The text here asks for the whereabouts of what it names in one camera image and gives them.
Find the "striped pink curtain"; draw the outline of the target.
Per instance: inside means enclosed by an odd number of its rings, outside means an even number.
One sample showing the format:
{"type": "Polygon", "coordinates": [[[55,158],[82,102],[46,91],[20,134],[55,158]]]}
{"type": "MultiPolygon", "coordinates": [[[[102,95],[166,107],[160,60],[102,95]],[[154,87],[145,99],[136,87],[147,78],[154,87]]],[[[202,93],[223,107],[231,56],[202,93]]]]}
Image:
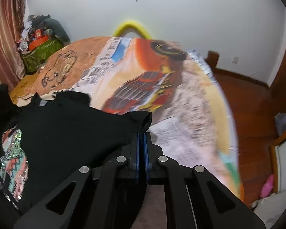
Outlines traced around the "striped pink curtain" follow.
{"type": "Polygon", "coordinates": [[[24,29],[26,0],[0,0],[0,83],[13,90],[25,75],[17,50],[24,29]]]}

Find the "grey plush toy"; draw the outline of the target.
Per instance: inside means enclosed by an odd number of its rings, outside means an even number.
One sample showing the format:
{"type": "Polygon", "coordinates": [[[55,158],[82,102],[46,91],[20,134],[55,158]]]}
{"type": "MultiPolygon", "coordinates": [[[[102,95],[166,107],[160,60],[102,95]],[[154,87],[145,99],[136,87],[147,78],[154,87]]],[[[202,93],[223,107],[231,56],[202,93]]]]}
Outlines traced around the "grey plush toy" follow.
{"type": "Polygon", "coordinates": [[[56,37],[64,45],[70,44],[70,39],[60,22],[50,15],[29,15],[28,20],[31,21],[34,33],[36,30],[44,30],[49,37],[56,37]]]}

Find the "dark wooden bedpost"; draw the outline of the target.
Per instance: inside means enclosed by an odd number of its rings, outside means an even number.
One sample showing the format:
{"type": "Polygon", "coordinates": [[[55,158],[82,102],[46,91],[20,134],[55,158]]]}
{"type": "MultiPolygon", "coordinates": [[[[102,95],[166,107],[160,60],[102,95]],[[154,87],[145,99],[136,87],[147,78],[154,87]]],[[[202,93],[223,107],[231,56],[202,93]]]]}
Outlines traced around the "dark wooden bedpost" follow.
{"type": "Polygon", "coordinates": [[[211,51],[211,50],[208,51],[205,61],[212,70],[217,67],[219,57],[220,57],[220,54],[218,52],[211,51]]]}

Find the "printed bed quilt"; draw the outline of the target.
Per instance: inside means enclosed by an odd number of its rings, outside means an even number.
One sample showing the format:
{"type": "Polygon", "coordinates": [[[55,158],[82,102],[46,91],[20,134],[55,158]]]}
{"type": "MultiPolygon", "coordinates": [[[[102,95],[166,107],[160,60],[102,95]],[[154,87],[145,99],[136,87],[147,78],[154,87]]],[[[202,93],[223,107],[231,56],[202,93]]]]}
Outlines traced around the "printed bed quilt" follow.
{"type": "Polygon", "coordinates": [[[74,90],[107,113],[150,111],[152,141],[164,154],[181,165],[205,166],[237,197],[244,196],[231,109],[195,50],[172,41],[90,37],[54,53],[37,73],[18,106],[36,93],[51,100],[56,92],[74,90]]]}

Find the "green storage box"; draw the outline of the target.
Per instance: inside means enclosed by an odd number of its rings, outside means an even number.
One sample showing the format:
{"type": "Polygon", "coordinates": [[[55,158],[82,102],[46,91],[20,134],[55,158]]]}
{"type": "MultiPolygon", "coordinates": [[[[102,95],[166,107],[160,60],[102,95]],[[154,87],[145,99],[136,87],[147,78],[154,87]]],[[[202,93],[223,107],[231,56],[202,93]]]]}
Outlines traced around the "green storage box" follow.
{"type": "Polygon", "coordinates": [[[63,48],[63,43],[57,38],[50,38],[34,48],[29,53],[22,55],[26,74],[36,73],[41,65],[46,63],[48,58],[63,48]]]}

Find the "orange box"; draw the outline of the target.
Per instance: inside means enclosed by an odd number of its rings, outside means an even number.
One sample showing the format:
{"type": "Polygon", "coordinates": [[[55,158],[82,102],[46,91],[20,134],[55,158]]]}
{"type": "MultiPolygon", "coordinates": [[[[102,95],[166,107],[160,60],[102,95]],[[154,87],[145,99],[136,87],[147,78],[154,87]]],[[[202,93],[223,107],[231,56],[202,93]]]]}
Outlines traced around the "orange box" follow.
{"type": "Polygon", "coordinates": [[[48,36],[43,36],[40,37],[36,40],[33,40],[30,44],[29,44],[29,50],[33,51],[36,47],[42,45],[44,42],[46,42],[49,39],[48,36]]]}

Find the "yellow foam tube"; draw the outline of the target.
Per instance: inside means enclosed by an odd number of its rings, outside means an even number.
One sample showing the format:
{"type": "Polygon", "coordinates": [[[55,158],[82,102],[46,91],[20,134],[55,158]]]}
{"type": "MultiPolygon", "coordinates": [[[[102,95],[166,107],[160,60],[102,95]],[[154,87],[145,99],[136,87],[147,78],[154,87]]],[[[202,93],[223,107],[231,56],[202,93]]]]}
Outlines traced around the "yellow foam tube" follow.
{"type": "Polygon", "coordinates": [[[122,37],[126,34],[132,33],[143,39],[152,39],[148,31],[138,22],[134,20],[127,20],[118,25],[113,32],[113,37],[122,37]]]}

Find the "wall socket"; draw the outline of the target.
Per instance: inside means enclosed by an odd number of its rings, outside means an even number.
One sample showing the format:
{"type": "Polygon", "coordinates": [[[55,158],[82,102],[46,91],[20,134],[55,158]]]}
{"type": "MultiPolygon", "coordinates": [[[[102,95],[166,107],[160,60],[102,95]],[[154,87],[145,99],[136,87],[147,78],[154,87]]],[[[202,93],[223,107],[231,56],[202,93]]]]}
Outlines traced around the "wall socket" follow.
{"type": "Polygon", "coordinates": [[[232,63],[236,64],[238,62],[239,58],[237,56],[234,56],[231,60],[232,63]]]}

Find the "black sequined garment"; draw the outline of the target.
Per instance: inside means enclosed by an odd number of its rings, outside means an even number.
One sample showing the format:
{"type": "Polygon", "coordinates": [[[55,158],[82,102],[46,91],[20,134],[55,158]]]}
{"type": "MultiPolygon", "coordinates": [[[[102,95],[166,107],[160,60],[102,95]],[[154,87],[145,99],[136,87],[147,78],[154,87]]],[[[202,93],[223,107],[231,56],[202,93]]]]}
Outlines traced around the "black sequined garment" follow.
{"type": "Polygon", "coordinates": [[[8,207],[27,212],[80,167],[103,165],[151,125],[150,112],[110,114],[89,102],[64,91],[17,106],[0,85],[0,197],[8,207]]]}

